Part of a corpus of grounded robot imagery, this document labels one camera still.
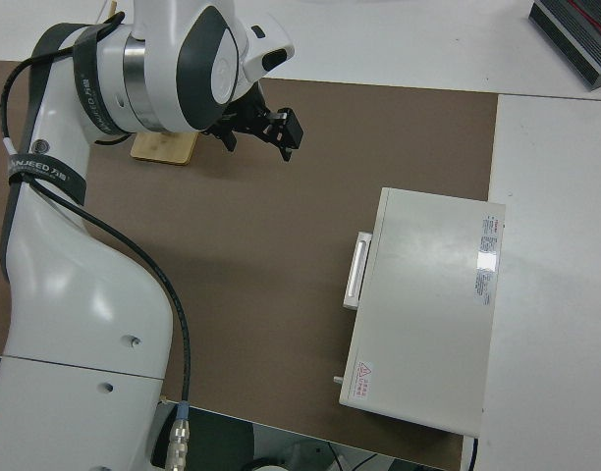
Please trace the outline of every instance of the metal connector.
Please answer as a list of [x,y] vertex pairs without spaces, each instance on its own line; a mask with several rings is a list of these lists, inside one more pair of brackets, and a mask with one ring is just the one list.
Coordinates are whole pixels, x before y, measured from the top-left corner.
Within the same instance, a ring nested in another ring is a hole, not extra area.
[[175,420],[170,433],[170,444],[167,448],[165,471],[185,471],[189,440],[190,422],[185,419]]

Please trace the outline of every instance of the cable connector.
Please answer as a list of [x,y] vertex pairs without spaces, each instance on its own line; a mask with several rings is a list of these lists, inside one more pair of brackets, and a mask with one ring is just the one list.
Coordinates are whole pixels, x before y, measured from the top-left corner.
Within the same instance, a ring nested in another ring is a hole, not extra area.
[[179,402],[176,420],[170,432],[170,444],[167,448],[165,471],[185,471],[187,466],[187,443],[190,440],[190,405]]

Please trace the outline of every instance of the black cable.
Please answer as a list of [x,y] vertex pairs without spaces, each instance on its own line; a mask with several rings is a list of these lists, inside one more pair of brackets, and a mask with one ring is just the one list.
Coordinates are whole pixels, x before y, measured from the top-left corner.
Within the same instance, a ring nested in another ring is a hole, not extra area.
[[[117,26],[124,20],[126,14],[124,12],[119,12],[109,18],[106,22],[106,28],[100,31],[97,35],[97,40],[101,41],[106,36],[108,36],[111,32],[113,32]],[[2,88],[2,94],[0,96],[0,124],[1,130],[4,137],[10,137],[10,132],[8,130],[8,98],[10,96],[10,91],[13,87],[13,83],[27,67],[43,64],[47,62],[53,62],[56,59],[71,56],[74,50],[74,46],[66,47],[64,49],[59,49],[54,52],[48,52],[47,54],[41,54],[39,56],[32,56],[24,61],[21,61],[20,64],[13,69],[12,72],[6,78],[6,82],[4,83],[4,87]]]
[[329,449],[331,450],[331,454],[333,454],[333,457],[335,458],[336,463],[338,463],[338,468],[340,469],[340,471],[344,471],[344,469],[342,468],[342,463],[340,462],[340,458],[338,458],[338,455],[336,454],[336,450],[333,449],[330,442],[327,442],[327,445],[329,446]]
[[475,461],[477,460],[477,447],[479,445],[479,440],[473,440],[473,453],[470,456],[470,464],[468,465],[468,471],[473,471],[475,469]]
[[118,137],[117,139],[114,140],[96,140],[94,143],[97,145],[115,145],[115,144],[121,144],[122,142],[124,142],[125,140],[127,140],[132,134],[124,134],[121,137]]
[[35,191],[43,194],[44,196],[51,199],[55,203],[58,203],[59,205],[63,206],[64,208],[79,215],[83,219],[89,221],[90,223],[94,224],[101,230],[105,231],[106,233],[110,234],[111,236],[113,236],[114,238],[116,238],[117,240],[119,240],[120,242],[125,244],[130,250],[132,250],[134,253],[136,253],[152,269],[154,274],[158,277],[158,279],[161,282],[161,284],[163,285],[163,287],[167,290],[167,293],[170,296],[170,299],[172,299],[174,307],[176,308],[176,314],[177,314],[177,316],[179,318],[179,322],[181,324],[181,333],[183,334],[183,355],[185,358],[185,361],[183,364],[183,392],[182,392],[181,400],[185,400],[185,401],[189,400],[190,381],[191,381],[190,331],[189,331],[189,327],[187,324],[187,318],[185,316],[185,311],[183,310],[183,305],[181,304],[181,300],[179,299],[176,291],[174,290],[172,283],[167,278],[167,276],[165,275],[163,270],[161,270],[161,267],[159,267],[156,264],[156,262],[152,259],[152,257],[150,257],[141,247],[139,247],[136,243],[134,243],[132,240],[130,240],[128,237],[126,237],[125,235],[123,235],[122,233],[117,231],[116,229],[112,228],[111,226],[109,226],[102,220],[96,218],[92,214],[87,213],[86,211],[81,209],[81,207],[79,207],[73,203],[70,203],[69,201],[67,201],[64,198],[61,198],[56,193],[50,191],[45,186],[38,183],[34,179],[34,177],[26,175],[26,174],[22,174],[22,175],[24,178],[24,182],[28,183]]
[[364,459],[360,464],[358,464],[355,468],[353,468],[351,471],[356,471],[357,469],[359,469],[361,466],[363,466],[364,464],[366,464],[368,461],[370,461],[372,458],[374,458],[375,456],[377,456],[377,453],[374,453],[370,456],[368,456],[366,459]]

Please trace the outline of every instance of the screw hole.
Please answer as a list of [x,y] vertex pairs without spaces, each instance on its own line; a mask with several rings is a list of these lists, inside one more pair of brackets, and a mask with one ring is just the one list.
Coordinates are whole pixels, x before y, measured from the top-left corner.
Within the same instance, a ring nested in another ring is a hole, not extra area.
[[141,344],[141,339],[136,336],[122,336],[120,342],[123,346],[129,346],[131,348],[135,348],[136,346]]
[[108,394],[108,393],[112,393],[115,388],[113,388],[113,385],[111,385],[110,383],[102,383],[101,385],[97,386],[97,389],[101,393]]

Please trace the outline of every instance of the black strap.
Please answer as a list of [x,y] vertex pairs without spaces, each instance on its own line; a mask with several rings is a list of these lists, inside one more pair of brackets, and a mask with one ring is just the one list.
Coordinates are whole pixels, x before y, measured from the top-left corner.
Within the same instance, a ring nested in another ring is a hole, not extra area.
[[69,165],[45,154],[17,154],[8,161],[8,182],[21,180],[29,174],[50,182],[63,190],[78,204],[84,204],[86,181]]
[[89,26],[74,44],[74,80],[76,91],[86,114],[99,130],[109,135],[125,134],[108,113],[97,75],[97,41],[100,33],[112,25]]

